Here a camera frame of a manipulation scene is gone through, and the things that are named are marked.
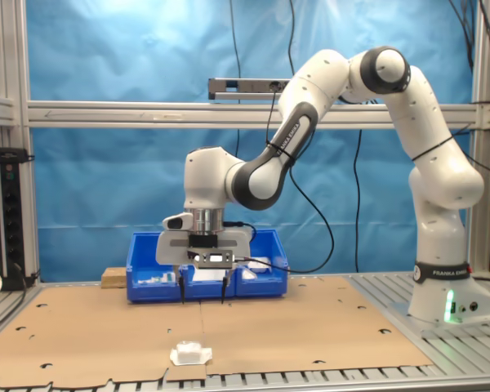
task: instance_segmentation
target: aluminum frame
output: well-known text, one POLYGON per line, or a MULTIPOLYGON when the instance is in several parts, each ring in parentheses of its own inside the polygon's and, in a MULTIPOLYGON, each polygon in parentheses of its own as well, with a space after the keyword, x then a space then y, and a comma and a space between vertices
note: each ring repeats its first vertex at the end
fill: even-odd
MULTIPOLYGON (((223 128, 261 129, 270 105, 137 103, 137 102, 28 102, 30 127, 86 128, 223 128)), ((477 126, 477 105, 440 105, 450 128, 477 126)), ((274 108, 270 124, 282 122, 274 108)), ((392 129, 385 105, 336 105, 318 129, 392 129)))
MULTIPOLYGON (((26 31, 25 1, 0 0, 0 147, 23 148, 28 154, 33 154, 27 117, 29 68, 26 31)), ((20 165, 26 276, 38 271, 33 168, 32 163, 20 165)))
MULTIPOLYGON (((490 0, 483 0, 490 22, 490 0)), ((474 80, 472 101, 490 101, 490 41, 483 22, 479 2, 475 34, 474 80)), ((490 105, 478 106, 478 129, 470 136, 472 158, 490 167, 490 123, 486 123, 486 110, 490 105)), ((470 266, 478 273, 490 270, 490 171, 474 164, 484 179, 484 193, 481 200, 466 214, 467 256, 470 266)))
MULTIPOLYGON (((484 0, 490 18, 490 0, 484 0)), ((30 127, 117 128, 220 128, 263 129, 269 105, 189 103, 56 102, 29 100, 29 65, 26 50, 25 0, 0 0, 0 146, 23 147, 32 153, 30 127)), ((473 98, 490 99, 490 44, 478 7, 475 31, 473 98)), ((477 129, 471 153, 490 165, 490 105, 441 105, 450 128, 470 124, 477 129)), ((276 111, 273 126, 280 124, 276 111)), ((319 129, 391 129, 382 105, 337 106, 319 129)), ((477 272, 489 268, 490 175, 480 167, 486 182, 482 201, 470 209, 466 227, 468 257, 477 272)), ((21 166, 24 253, 28 273, 38 270, 33 164, 21 166)))

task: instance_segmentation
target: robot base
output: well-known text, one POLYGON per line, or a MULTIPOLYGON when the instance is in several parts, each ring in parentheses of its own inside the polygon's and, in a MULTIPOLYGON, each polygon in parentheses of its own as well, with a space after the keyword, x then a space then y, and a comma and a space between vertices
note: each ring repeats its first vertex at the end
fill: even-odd
POLYGON ((408 304, 389 304, 388 310, 405 329, 412 331, 421 339, 436 337, 436 332, 450 331, 451 329, 459 327, 481 327, 483 325, 490 327, 490 315, 469 317, 461 323, 445 323, 444 321, 440 321, 439 323, 427 323, 426 321, 411 316, 408 313, 408 304))
POLYGON ((416 283, 410 306, 392 304, 390 312, 421 337, 458 327, 490 326, 490 293, 473 278, 416 283))

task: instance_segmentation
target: black control box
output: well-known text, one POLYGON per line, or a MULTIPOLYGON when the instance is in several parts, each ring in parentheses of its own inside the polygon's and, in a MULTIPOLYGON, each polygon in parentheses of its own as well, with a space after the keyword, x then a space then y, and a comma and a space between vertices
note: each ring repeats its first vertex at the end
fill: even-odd
POLYGON ((3 290, 22 290, 24 283, 14 264, 21 268, 27 287, 35 276, 25 276, 24 234, 20 193, 20 165, 29 157, 22 149, 0 149, 0 274, 3 290))

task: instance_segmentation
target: robot logo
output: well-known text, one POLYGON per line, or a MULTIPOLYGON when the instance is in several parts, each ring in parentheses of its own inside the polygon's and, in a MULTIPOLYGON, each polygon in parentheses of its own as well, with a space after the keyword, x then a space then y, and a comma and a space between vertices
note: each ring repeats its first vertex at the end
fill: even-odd
POLYGON ((419 280, 419 278, 421 277, 421 270, 419 269, 419 267, 416 265, 414 267, 414 280, 417 282, 419 280))
POLYGON ((292 127, 292 129, 290 130, 290 132, 288 132, 287 137, 285 138, 285 140, 283 141, 283 143, 279 146, 279 149, 276 152, 275 156, 277 156, 277 157, 281 156, 282 151, 285 150, 285 148, 287 147, 288 143, 292 140, 292 137, 294 137, 294 134, 296 133, 296 131, 299 128, 300 128, 300 122, 298 121, 298 122, 296 122, 294 124, 294 127, 292 127))

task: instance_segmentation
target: wooden block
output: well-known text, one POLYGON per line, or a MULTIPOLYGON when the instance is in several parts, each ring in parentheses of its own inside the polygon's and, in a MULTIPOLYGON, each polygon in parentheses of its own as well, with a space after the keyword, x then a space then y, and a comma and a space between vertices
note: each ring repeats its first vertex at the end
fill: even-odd
POLYGON ((125 267, 106 269, 101 275, 101 288, 125 288, 127 286, 125 275, 125 267))

